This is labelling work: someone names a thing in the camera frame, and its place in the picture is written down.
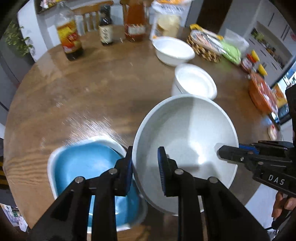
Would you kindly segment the person's right hand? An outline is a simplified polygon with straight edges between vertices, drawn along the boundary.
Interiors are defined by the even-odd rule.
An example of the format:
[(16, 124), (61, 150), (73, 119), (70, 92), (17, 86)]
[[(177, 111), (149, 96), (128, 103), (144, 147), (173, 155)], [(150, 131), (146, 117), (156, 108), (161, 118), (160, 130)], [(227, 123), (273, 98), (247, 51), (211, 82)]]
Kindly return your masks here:
[(296, 198), (283, 197), (283, 193), (277, 192), (275, 196), (275, 202), (273, 205), (273, 212), (271, 217), (278, 218), (284, 209), (293, 211), (296, 207)]

